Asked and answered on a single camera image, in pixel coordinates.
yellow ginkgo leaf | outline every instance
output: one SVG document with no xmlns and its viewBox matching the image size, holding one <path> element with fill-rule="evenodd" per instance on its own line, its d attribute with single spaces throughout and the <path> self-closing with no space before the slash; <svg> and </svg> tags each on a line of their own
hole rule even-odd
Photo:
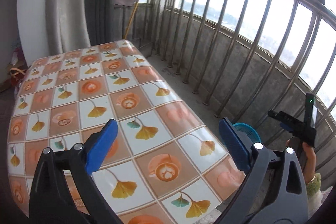
<svg viewBox="0 0 336 224">
<path fill-rule="evenodd" d="M 37 121 L 36 124 L 31 128 L 32 131 L 38 132 L 44 127 L 44 122 Z"/>
<path fill-rule="evenodd" d="M 116 187 L 112 191 L 114 198 L 127 198 L 133 195 L 137 184 L 133 181 L 118 181 Z"/>
<path fill-rule="evenodd" d="M 141 59 L 141 58 L 136 58 L 133 63 L 142 63 L 142 62 L 145 62 L 144 59 Z"/>
<path fill-rule="evenodd" d="M 19 109 L 24 109 L 28 104 L 26 102 L 22 102 L 21 104 L 19 104 L 18 108 Z"/>
<path fill-rule="evenodd" d="M 155 94 L 156 96 L 167 96 L 170 94 L 170 90 L 169 89 L 163 89 L 163 88 L 159 88 L 157 90 L 157 93 Z"/>
<path fill-rule="evenodd" d="M 97 118 L 99 116 L 102 116 L 105 112 L 106 112 L 106 107 L 95 106 L 87 116 L 90 118 Z"/>
<path fill-rule="evenodd" d="M 94 73 L 94 72 L 96 72 L 98 69 L 92 69 L 92 68 L 90 68 L 90 69 L 88 69 L 87 71 L 85 71 L 85 74 L 91 74 L 91 73 Z"/>
<path fill-rule="evenodd" d="M 135 135 L 136 139 L 140 140 L 148 140 L 155 136 L 155 134 L 159 131 L 157 127 L 145 127 L 143 126 L 140 131 Z"/>
<path fill-rule="evenodd" d="M 14 154 L 10 162 L 14 167 L 17 167 L 20 164 L 20 159 Z"/>
<path fill-rule="evenodd" d="M 53 80 L 52 79 L 47 79 L 46 81 L 43 82 L 42 85 L 49 85 Z"/>
<path fill-rule="evenodd" d="M 118 80 L 115 80 L 113 82 L 114 85 L 122 85 L 122 84 L 125 84 L 129 81 L 130 79 L 129 78 L 122 78 L 120 77 Z"/>
<path fill-rule="evenodd" d="M 201 156 L 205 156 L 205 155 L 210 155 L 213 151 L 215 151 L 215 142 L 213 141 L 202 141 L 201 144 L 201 149 L 199 151 L 199 154 Z"/>
<path fill-rule="evenodd" d="M 191 206 L 187 213 L 185 214 L 186 218 L 191 218 L 191 217 L 199 217 L 200 215 L 204 214 L 207 212 L 209 206 L 210 206 L 210 201 L 208 200 L 201 200 L 201 201 L 191 201 Z"/>
<path fill-rule="evenodd" d="M 114 53 L 109 53 L 109 54 L 106 54 L 105 56 L 106 57 L 114 57 L 114 56 L 116 56 L 117 54 L 114 54 Z"/>
<path fill-rule="evenodd" d="M 60 94 L 60 95 L 58 96 L 58 98 L 60 98 L 60 99 L 66 99 L 66 98 L 70 97 L 71 95 L 72 95 L 72 92 L 70 92 L 70 91 L 65 91 L 65 92 L 63 92 L 62 94 Z"/>
</svg>

green ginkgo leaf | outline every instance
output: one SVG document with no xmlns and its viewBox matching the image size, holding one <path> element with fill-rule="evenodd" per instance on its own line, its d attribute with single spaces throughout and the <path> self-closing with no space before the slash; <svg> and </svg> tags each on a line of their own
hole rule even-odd
<svg viewBox="0 0 336 224">
<path fill-rule="evenodd" d="M 64 146 L 62 144 L 62 140 L 58 141 L 58 142 L 54 142 L 55 146 L 57 149 L 63 149 Z"/>
<path fill-rule="evenodd" d="M 139 128 L 140 125 L 134 120 L 132 122 L 128 122 L 127 125 L 130 127 L 130 128 Z"/>
<path fill-rule="evenodd" d="M 182 194 L 178 199 L 175 199 L 171 202 L 172 205 L 175 205 L 176 207 L 184 207 L 189 205 L 189 201 L 186 199 L 182 198 Z"/>
</svg>

brown square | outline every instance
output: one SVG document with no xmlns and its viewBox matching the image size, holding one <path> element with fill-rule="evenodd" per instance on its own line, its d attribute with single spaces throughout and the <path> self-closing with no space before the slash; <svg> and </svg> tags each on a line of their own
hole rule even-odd
<svg viewBox="0 0 336 224">
<path fill-rule="evenodd" d="M 78 81 L 78 67 L 58 72 L 56 85 L 65 85 Z"/>
<path fill-rule="evenodd" d="M 91 98 L 108 93 L 104 76 L 81 80 L 78 83 L 79 100 Z"/>
<path fill-rule="evenodd" d="M 136 161 L 158 197 L 181 187 L 198 175 L 175 142 L 140 156 Z"/>
<path fill-rule="evenodd" d="M 110 96 L 119 119 L 151 108 L 139 86 L 112 93 Z"/>
<path fill-rule="evenodd" d="M 19 96 L 34 93 L 39 83 L 39 78 L 27 80 L 22 84 Z"/>
<path fill-rule="evenodd" d="M 123 56 L 142 55 L 135 47 L 121 47 L 119 48 Z"/>
<path fill-rule="evenodd" d="M 205 178 L 219 196 L 226 200 L 241 185 L 245 174 L 237 169 L 231 157 L 228 156 L 210 170 Z"/>
<path fill-rule="evenodd" d="M 50 136 L 79 130 L 77 103 L 53 108 L 50 113 Z"/>
<path fill-rule="evenodd" d="M 82 56 L 82 50 L 76 50 L 72 52 L 66 52 L 64 54 L 64 60 L 66 59 L 71 59 L 71 58 L 76 58 Z"/>
<path fill-rule="evenodd" d="M 125 224 L 136 223 L 155 223 L 155 224 L 171 224 L 171 220 L 168 218 L 162 208 L 156 203 L 148 207 L 142 208 L 138 211 L 130 214 L 119 216 L 122 222 Z"/>
<path fill-rule="evenodd" d="M 9 176 L 9 184 L 16 205 L 25 213 L 29 212 L 29 193 L 25 178 Z"/>
<path fill-rule="evenodd" d="M 156 110 L 175 137 L 203 124 L 184 102 L 172 102 Z"/>
<path fill-rule="evenodd" d="M 42 90 L 34 94 L 31 112 L 50 108 L 54 89 Z"/>
<path fill-rule="evenodd" d="M 150 81 L 164 80 L 159 73 L 150 66 L 141 66 L 131 69 L 139 84 Z"/>
<path fill-rule="evenodd" d="M 28 115 L 12 118 L 10 121 L 8 141 L 24 141 L 26 136 Z"/>
<path fill-rule="evenodd" d="M 77 190 L 77 187 L 75 185 L 74 179 L 72 178 L 72 176 L 66 176 L 65 177 L 66 181 L 67 181 L 67 185 L 69 187 L 70 190 L 70 194 L 72 196 L 72 199 L 77 207 L 78 210 L 80 210 L 83 213 L 89 214 L 89 212 L 87 211 L 81 196 L 79 195 L 79 192 Z"/>
<path fill-rule="evenodd" d="M 114 50 L 116 48 L 118 47 L 117 47 L 117 44 L 115 44 L 114 42 L 99 45 L 100 52 L 106 52 L 106 51 Z"/>
<path fill-rule="evenodd" d="M 89 136 L 93 133 L 99 132 L 103 127 L 97 127 L 94 129 L 89 129 L 82 131 L 82 139 L 83 142 L 89 138 Z M 122 133 L 118 131 L 117 138 L 115 139 L 114 143 L 112 144 L 110 150 L 106 154 L 106 157 L 102 163 L 102 165 L 110 164 L 119 160 L 123 160 L 130 157 L 128 149 L 125 145 L 124 139 L 122 137 Z"/>
<path fill-rule="evenodd" d="M 100 61 L 100 56 L 99 54 L 91 54 L 91 55 L 86 55 L 82 56 L 80 60 L 80 65 L 88 65 L 92 63 L 97 63 Z"/>
<path fill-rule="evenodd" d="M 48 140 L 25 143 L 25 169 L 27 176 L 34 175 L 42 150 L 48 146 Z"/>
<path fill-rule="evenodd" d="M 44 57 L 44 58 L 41 58 L 41 59 L 37 59 L 37 60 L 35 60 L 35 62 L 32 64 L 31 68 L 36 68 L 36 67 L 39 67 L 39 66 L 43 66 L 43 65 L 45 65 L 46 63 L 48 63 L 48 60 L 49 60 L 49 57 Z"/>
<path fill-rule="evenodd" d="M 123 58 L 104 61 L 101 64 L 106 75 L 128 69 L 128 65 Z"/>
<path fill-rule="evenodd" d="M 49 75 L 51 73 L 59 71 L 61 68 L 61 65 L 62 65 L 62 61 L 45 65 L 44 70 L 42 72 L 42 76 Z"/>
</svg>

gray curtain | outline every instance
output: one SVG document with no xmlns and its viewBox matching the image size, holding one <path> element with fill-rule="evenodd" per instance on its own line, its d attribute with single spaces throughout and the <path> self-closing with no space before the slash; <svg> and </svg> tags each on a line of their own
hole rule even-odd
<svg viewBox="0 0 336 224">
<path fill-rule="evenodd" d="M 84 0 L 46 0 L 45 3 L 51 55 L 90 46 Z"/>
</svg>

white square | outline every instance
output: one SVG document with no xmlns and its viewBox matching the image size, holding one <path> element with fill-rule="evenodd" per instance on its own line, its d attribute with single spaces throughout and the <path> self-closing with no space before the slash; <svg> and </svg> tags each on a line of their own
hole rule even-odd
<svg viewBox="0 0 336 224">
<path fill-rule="evenodd" d="M 57 54 L 57 55 L 54 55 L 54 56 L 50 56 L 50 58 L 48 60 L 48 64 L 61 61 L 63 59 L 63 56 L 64 56 L 64 54 Z"/>
<path fill-rule="evenodd" d="M 70 69 L 79 66 L 80 58 L 71 58 L 62 62 L 61 70 Z"/>
<path fill-rule="evenodd" d="M 134 155 L 171 140 L 171 136 L 154 110 L 121 121 L 119 124 Z"/>
<path fill-rule="evenodd" d="M 36 91 L 46 90 L 46 89 L 54 87 L 56 84 L 57 74 L 58 73 L 55 72 L 49 75 L 42 76 L 40 78 L 40 82 L 37 86 Z"/>
<path fill-rule="evenodd" d="M 90 47 L 90 48 L 84 48 L 82 50 L 82 56 L 95 54 L 95 53 L 98 53 L 98 52 L 99 52 L 98 46 L 94 46 L 94 47 Z"/>
<path fill-rule="evenodd" d="M 163 81 L 150 82 L 142 85 L 142 88 L 154 106 L 180 100 L 173 89 Z"/>
<path fill-rule="evenodd" d="M 207 170 L 227 154 L 227 151 L 206 127 L 195 130 L 178 141 L 201 172 Z"/>
<path fill-rule="evenodd" d="M 79 79 L 86 79 L 102 75 L 100 63 L 93 63 L 79 67 Z"/>
<path fill-rule="evenodd" d="M 34 94 L 20 96 L 16 100 L 13 116 L 29 113 Z"/>
<path fill-rule="evenodd" d="M 105 75 L 110 92 L 123 90 L 138 85 L 130 70 Z"/>
<path fill-rule="evenodd" d="M 130 68 L 152 66 L 142 55 L 129 55 L 124 57 Z"/>
<path fill-rule="evenodd" d="M 32 184 L 33 184 L 33 179 L 27 178 L 27 186 L 28 186 L 28 193 L 30 195 L 30 192 L 32 190 Z"/>
<path fill-rule="evenodd" d="M 81 142 L 79 133 L 66 135 L 59 138 L 50 139 L 50 148 L 56 151 L 70 150 L 73 145 Z"/>
<path fill-rule="evenodd" d="M 113 60 L 113 59 L 117 59 L 117 58 L 121 58 L 121 57 L 123 57 L 123 56 L 120 54 L 118 49 L 100 53 L 100 58 L 101 58 L 102 61 Z"/>
<path fill-rule="evenodd" d="M 92 111 L 97 115 L 101 114 L 103 111 L 103 114 L 97 117 L 89 117 L 89 114 Z M 108 95 L 79 102 L 79 112 L 82 128 L 105 124 L 109 119 L 115 119 Z"/>
<path fill-rule="evenodd" d="M 121 48 L 121 47 L 134 47 L 134 45 L 126 39 L 118 40 L 118 41 L 116 41 L 116 44 L 119 48 Z"/>
<path fill-rule="evenodd" d="M 72 103 L 78 100 L 78 82 L 60 85 L 55 88 L 52 106 Z"/>
<path fill-rule="evenodd" d="M 26 140 L 47 138 L 49 133 L 50 110 L 29 115 Z"/>
<path fill-rule="evenodd" d="M 40 77 L 42 75 L 44 67 L 45 66 L 41 66 L 41 67 L 30 69 L 29 70 L 29 75 L 27 76 L 26 80 Z"/>
<path fill-rule="evenodd" d="M 186 204 L 183 207 L 177 207 L 172 202 L 178 200 L 181 196 L 185 200 L 185 203 L 189 202 L 189 204 Z M 193 202 L 202 202 L 202 201 L 203 201 L 202 203 L 203 208 L 205 207 L 205 205 L 208 205 L 206 212 L 201 213 L 201 215 L 199 216 L 187 218 L 186 217 L 187 213 L 190 207 L 192 206 Z M 216 198 L 216 196 L 206 185 L 206 183 L 202 179 L 199 179 L 198 181 L 194 182 L 192 185 L 186 187 L 182 191 L 163 200 L 162 204 L 164 205 L 164 207 L 166 207 L 168 212 L 176 220 L 177 223 L 192 224 L 201 219 L 202 217 L 204 217 L 205 215 L 207 215 L 213 209 L 215 209 L 220 204 L 220 201 Z"/>
<path fill-rule="evenodd" d="M 138 207 L 153 200 L 132 161 L 99 170 L 92 173 L 92 176 L 99 191 L 116 213 Z M 132 188 L 134 192 L 131 195 L 125 193 L 121 197 L 120 194 L 116 193 L 115 188 L 117 183 L 125 182 L 128 183 L 129 188 Z"/>
<path fill-rule="evenodd" d="M 15 175 L 25 174 L 25 144 L 13 143 L 7 147 L 8 173 Z"/>
</svg>

